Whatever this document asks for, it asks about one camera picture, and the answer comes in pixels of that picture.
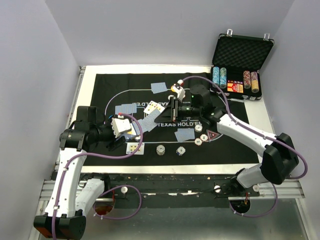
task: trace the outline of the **poker table mat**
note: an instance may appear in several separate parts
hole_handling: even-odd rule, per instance
[[[208,73],[162,73],[162,74],[97,74],[91,98],[91,106],[105,111],[107,103],[117,95],[108,105],[106,117],[115,114],[115,106],[121,104],[137,103],[137,113],[133,116],[138,119],[144,117],[144,107],[150,101],[166,104],[171,91],[153,94],[151,83],[165,82],[169,89],[178,80],[188,76],[203,76],[210,78]],[[184,88],[189,89],[196,84],[203,84],[209,89],[209,83],[202,79],[193,78],[184,83]],[[219,107],[223,106],[222,100],[212,94],[212,103]],[[184,102],[190,102],[190,91],[186,90]],[[245,104],[230,101],[230,110],[237,118],[248,123]],[[258,163],[257,154],[242,143],[226,135],[219,136],[211,142],[203,142],[197,146],[191,142],[177,142],[175,132],[178,128],[194,128],[199,121],[191,118],[173,125],[160,123],[150,132],[143,134],[144,154],[120,160],[105,159],[88,156],[85,166],[170,166],[170,165],[212,165],[212,164],[255,164]],[[211,129],[217,132],[216,126]],[[165,147],[165,154],[159,156],[156,152],[158,145]],[[185,154],[178,156],[178,147],[185,148]],[[122,156],[126,154],[127,144],[121,145],[114,151],[106,149],[105,144],[99,143],[91,152],[110,156]]]

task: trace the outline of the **white wall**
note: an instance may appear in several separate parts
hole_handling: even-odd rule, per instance
[[[27,240],[79,68],[43,0],[0,4],[0,239]]]
[[[288,133],[309,164],[301,180],[320,238],[320,2],[295,0],[276,33],[262,72],[262,91],[276,133]],[[303,171],[302,163],[295,171]]]
[[[45,1],[81,65],[206,65],[220,33],[273,36],[294,0]]]

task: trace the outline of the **open aluminum case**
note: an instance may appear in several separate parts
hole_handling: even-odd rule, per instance
[[[223,92],[227,98],[241,100],[260,100],[262,98],[261,79],[259,70],[264,64],[269,52],[275,44],[273,39],[269,39],[269,34],[265,33],[263,38],[233,35],[232,29],[228,29],[226,34],[220,34],[213,59],[214,67],[226,68],[226,80],[244,83],[244,71],[257,72],[259,91],[254,93],[252,89],[243,88],[243,93],[228,91],[227,87]],[[210,91],[221,94],[217,88],[211,86]]]

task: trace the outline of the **purple cable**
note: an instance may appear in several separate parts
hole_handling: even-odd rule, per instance
[[[303,162],[303,164],[304,164],[304,171],[303,171],[303,173],[302,173],[300,176],[289,177],[289,179],[300,179],[300,178],[303,178],[303,177],[307,174],[307,172],[308,172],[308,164],[307,164],[307,161],[305,160],[305,158],[304,158],[297,150],[295,150],[294,148],[290,147],[289,145],[287,145],[287,144],[285,144],[285,143],[283,143],[283,142],[281,142],[281,141],[279,141],[279,140],[277,140],[277,139],[274,139],[274,138],[269,137],[269,136],[264,136],[262,133],[260,133],[260,132],[258,132],[258,131],[256,131],[256,130],[251,129],[250,127],[242,124],[241,122],[238,122],[238,121],[232,116],[232,114],[231,114],[231,112],[230,112],[229,103],[228,103],[228,100],[227,100],[227,97],[226,97],[225,93],[221,90],[221,88],[220,88],[219,86],[217,86],[215,83],[213,83],[212,81],[210,81],[210,80],[207,79],[206,77],[203,77],[203,76],[187,76],[187,77],[185,77],[184,79],[182,79],[182,81],[185,81],[185,80],[188,80],[188,79],[192,79],[192,78],[200,78],[200,79],[206,80],[207,82],[211,83],[213,86],[215,86],[215,87],[219,90],[219,92],[220,92],[220,93],[222,94],[222,96],[223,96],[226,111],[227,111],[229,117],[231,118],[231,120],[234,121],[236,124],[240,125],[240,126],[243,127],[244,129],[246,129],[246,130],[248,130],[248,131],[250,131],[250,132],[252,132],[252,133],[254,133],[254,134],[256,134],[256,135],[258,135],[258,136],[260,136],[260,137],[262,137],[262,138],[265,138],[265,139],[268,139],[268,140],[270,140],[270,141],[273,141],[273,142],[275,142],[275,143],[277,143],[277,144],[280,144],[281,146],[289,149],[290,151],[292,151],[294,154],[298,155],[298,156],[301,158],[301,160],[302,160],[302,162]]]
[[[118,95],[120,95],[120,94],[123,94],[123,93],[125,93],[125,92],[128,92],[129,90],[130,90],[130,89],[124,90],[124,91],[121,91],[121,92],[117,93],[116,95],[114,95],[114,96],[109,100],[109,102],[106,104],[105,109],[104,109],[104,115],[107,114],[107,108],[108,108],[109,104],[111,103],[111,101],[112,101],[116,96],[118,96]]]
[[[244,214],[244,213],[239,213],[236,210],[234,210],[234,208],[232,207],[230,202],[229,202],[229,206],[230,206],[230,208],[231,208],[231,210],[233,211],[234,214],[237,214],[239,216],[246,217],[246,218],[259,218],[259,217],[263,217],[265,215],[268,215],[268,214],[272,213],[276,209],[276,206],[278,204],[278,192],[277,192],[276,186],[272,184],[272,187],[273,187],[274,193],[275,193],[274,204],[273,204],[272,208],[270,208],[270,210],[266,211],[265,213],[258,214],[258,215],[248,215],[248,214]]]
[[[129,114],[126,114],[126,113],[119,113],[119,115],[123,115],[125,117],[128,117],[128,118],[132,119],[137,124],[140,133],[143,133],[141,125],[140,125],[140,123],[138,122],[138,120],[135,117],[133,117],[133,116],[131,116]],[[75,156],[71,157],[69,159],[69,161],[66,163],[65,168],[67,169],[73,160],[75,160],[76,158],[81,157],[81,156],[93,156],[93,157],[99,157],[99,158],[104,158],[104,159],[127,159],[127,158],[133,156],[139,150],[139,148],[141,147],[141,144],[143,142],[143,134],[141,134],[140,136],[141,136],[141,138],[140,138],[140,141],[139,141],[139,144],[138,144],[137,148],[133,152],[128,154],[128,155],[124,155],[124,156],[108,156],[108,155],[102,155],[102,154],[92,153],[92,152],[80,153],[78,155],[75,155]],[[61,178],[60,178],[60,182],[59,182],[59,185],[58,185],[58,189],[56,191],[54,207],[58,207],[58,205],[59,205],[59,198],[60,198],[60,195],[61,195],[61,190],[62,190],[64,179],[65,179],[65,176],[66,176],[66,172],[67,171],[63,171],[62,174],[61,174]],[[54,209],[53,210],[53,214],[52,214],[52,222],[51,222],[51,232],[52,232],[53,240],[57,240],[57,236],[56,236],[56,216],[57,216],[57,210]]]
[[[138,206],[138,208],[135,210],[135,212],[132,213],[132,214],[130,214],[129,216],[122,216],[122,217],[112,217],[112,216],[99,215],[99,214],[96,212],[96,209],[95,209],[96,204],[94,204],[92,208],[93,208],[93,211],[94,211],[94,215],[95,215],[95,216],[102,217],[103,219],[125,220],[125,219],[129,219],[129,218],[133,217],[134,215],[136,215],[136,214],[139,212],[139,210],[140,210],[140,208],[141,208],[141,204],[142,204],[142,197],[141,197],[140,191],[139,191],[135,186],[131,186],[131,185],[115,186],[114,188],[111,188],[111,189],[109,189],[108,191],[105,191],[104,193],[102,193],[99,197],[101,197],[101,196],[103,196],[103,195],[105,195],[105,194],[107,194],[107,193],[110,193],[110,192],[113,191],[113,190],[120,189],[120,188],[122,188],[122,187],[132,188],[132,189],[136,190],[136,192],[138,193],[138,195],[139,195],[139,206]]]

